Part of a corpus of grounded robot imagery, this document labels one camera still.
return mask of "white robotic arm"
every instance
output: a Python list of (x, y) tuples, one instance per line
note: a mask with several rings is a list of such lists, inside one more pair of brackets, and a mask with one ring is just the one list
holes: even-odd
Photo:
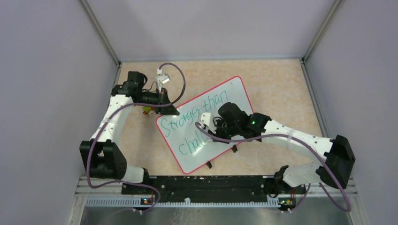
[[(221, 142), (228, 143), (231, 137), (240, 135), (244, 138), (252, 138), (264, 143), (277, 144), (314, 160), (304, 165), (283, 166), (280, 171), (275, 173), (276, 181), (280, 179), (290, 187), (323, 181), (337, 188), (336, 183), (325, 171), (319, 159), (306, 146), (292, 140), (293, 138), (311, 146), (321, 159), (326, 162), (341, 186), (346, 188), (355, 162), (355, 156), (345, 137), (338, 135), (336, 139), (330, 139), (309, 135), (280, 124), (276, 120), (260, 113), (247, 115), (236, 104), (230, 102), (222, 105), (218, 113), (219, 117), (214, 117), (208, 112), (201, 114), (199, 123), (203, 128), (208, 129), (210, 135), (222, 138)], [(270, 134), (283, 136), (255, 138)]]
[[(90, 177), (123, 180), (131, 183), (143, 182), (145, 169), (128, 165), (117, 145), (123, 126), (132, 110), (132, 107), (126, 106), (133, 105), (133, 103), (147, 104), (153, 106), (152, 109), (157, 114), (179, 114), (178, 110), (170, 103), (167, 90), (159, 85), (169, 81), (169, 76), (159, 74), (158, 89), (155, 92), (143, 89), (147, 80), (144, 74), (130, 71), (128, 80), (123, 85), (116, 85), (112, 89), (109, 107), (99, 128), (91, 136), (90, 141), (82, 141), (80, 144), (83, 164), (86, 170), (89, 164)], [(89, 161), (90, 148), (93, 150)]]

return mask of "white wall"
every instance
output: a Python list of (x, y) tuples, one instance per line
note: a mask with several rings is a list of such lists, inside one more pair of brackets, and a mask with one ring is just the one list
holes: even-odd
[(298, 58), (334, 0), (88, 0), (120, 60)]
[(115, 66), (77, 0), (0, 7), (0, 224), (66, 224)]
[(398, 1), (347, 0), (309, 61), (333, 135), (356, 156), (353, 177), (371, 224), (396, 224)]

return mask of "white connector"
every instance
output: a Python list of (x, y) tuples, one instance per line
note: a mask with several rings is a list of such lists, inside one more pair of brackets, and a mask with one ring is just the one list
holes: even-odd
[(162, 86), (170, 81), (170, 76), (168, 74), (162, 74), (156, 78), (158, 83), (158, 90), (161, 91)]

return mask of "speckled tabletop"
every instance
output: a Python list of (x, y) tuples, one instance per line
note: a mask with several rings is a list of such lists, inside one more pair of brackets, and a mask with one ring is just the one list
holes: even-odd
[[(139, 71), (148, 77), (150, 88), (156, 69), (162, 62), (123, 63), (119, 84), (129, 71)], [(177, 64), (185, 74), (186, 90), (176, 106), (208, 89), (240, 76), (255, 112), (270, 116), (291, 128), (321, 136), (313, 104), (304, 80), (299, 60), (220, 60), (181, 61)], [(183, 81), (172, 66), (165, 66), (171, 81), (164, 85), (173, 101), (180, 93)], [(150, 175), (183, 175), (180, 167), (157, 129), (157, 115), (144, 116), (142, 107), (135, 107), (124, 125), (119, 148), (130, 165), (148, 169)], [(310, 160), (282, 147), (248, 142), (195, 170), (191, 175), (259, 175), (274, 174), (283, 165), (299, 165)]]

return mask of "red whiteboard border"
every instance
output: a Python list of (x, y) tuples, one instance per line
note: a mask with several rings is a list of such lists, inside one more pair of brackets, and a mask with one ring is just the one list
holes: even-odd
[[(239, 79), (240, 79), (240, 81), (242, 82), (243, 89), (245, 90), (245, 93), (246, 93), (247, 100), (249, 101), (249, 104), (250, 104), (250, 107), (251, 107), (251, 109), (252, 109), (252, 112), (254, 112), (254, 110), (253, 110), (253, 106), (252, 106), (252, 103), (250, 102), (249, 96), (247, 95), (247, 91), (246, 91), (245, 84), (243, 83), (243, 80), (242, 80), (242, 78), (241, 78), (240, 76), (234, 76), (234, 77), (232, 77), (232, 78), (230, 78), (230, 79), (228, 79), (228, 80), (226, 80), (226, 81), (224, 81), (224, 82), (222, 82), (222, 83), (218, 84), (217, 86), (215, 86), (215, 87), (213, 87), (213, 88), (211, 88), (211, 89), (209, 89), (209, 90), (207, 90), (207, 91), (203, 92), (202, 94), (200, 94), (200, 95), (198, 95), (198, 96), (196, 96), (196, 97), (194, 97), (194, 98), (192, 98), (192, 99), (190, 99), (190, 100), (188, 100), (188, 101), (186, 101), (186, 102), (182, 103), (181, 105), (177, 106), (177, 108), (179, 108), (179, 107), (181, 107), (181, 106), (183, 106), (183, 105), (185, 105), (185, 104), (187, 104), (187, 103), (189, 103), (189, 102), (191, 102), (191, 101), (193, 101), (193, 100), (195, 100), (195, 99), (199, 98), (200, 96), (202, 96), (202, 95), (204, 95), (204, 94), (208, 93), (209, 91), (211, 91), (211, 90), (213, 90), (213, 89), (216, 89), (216, 88), (218, 88), (219, 86), (221, 86), (221, 85), (223, 85), (223, 84), (227, 83), (228, 81), (230, 81), (230, 80), (232, 80), (232, 79), (234, 79), (234, 78), (239, 78)], [(180, 163), (178, 162), (178, 160), (177, 160), (176, 156), (174, 155), (174, 152), (171, 150), (171, 147), (170, 147), (170, 145), (168, 144), (166, 137), (163, 135), (163, 133), (162, 133), (162, 131), (161, 131), (161, 128), (160, 128), (160, 127), (159, 127), (159, 125), (158, 125), (158, 119), (159, 119), (160, 117), (162, 117), (162, 116), (163, 116), (163, 115), (161, 115), (161, 116), (158, 116), (158, 118), (156, 118), (156, 121), (155, 121), (155, 123), (156, 123), (156, 126), (158, 127), (158, 130), (159, 130), (159, 132), (161, 133), (161, 135), (162, 135), (162, 137), (163, 137), (164, 141), (166, 142), (166, 144), (167, 144), (168, 148), (170, 149), (170, 151), (171, 151), (171, 154), (173, 154), (173, 157), (174, 157), (174, 159), (176, 160), (176, 162), (177, 162), (178, 166), (180, 167), (181, 171), (182, 171), (184, 174), (190, 174), (190, 173), (194, 172), (195, 170), (197, 170), (197, 169), (201, 168), (202, 166), (206, 165), (206, 163), (204, 163), (204, 164), (202, 164), (202, 165), (198, 166), (196, 169), (194, 169), (194, 170), (192, 170), (192, 171), (190, 171), (190, 172), (185, 172), (185, 171), (184, 171), (184, 169), (181, 167)], [(228, 151), (228, 150), (230, 150), (230, 149), (232, 149), (232, 147), (231, 147), (231, 148), (229, 148), (229, 149), (227, 149), (227, 150), (225, 150), (225, 151), (223, 151), (223, 152), (222, 152), (222, 153), (220, 153), (218, 156), (216, 156), (216, 157), (214, 157), (214, 158), (210, 159), (209, 161), (211, 161), (211, 160), (213, 160), (213, 159), (215, 159), (215, 158), (219, 157), (220, 155), (224, 154), (225, 152), (227, 152), (227, 151)]]

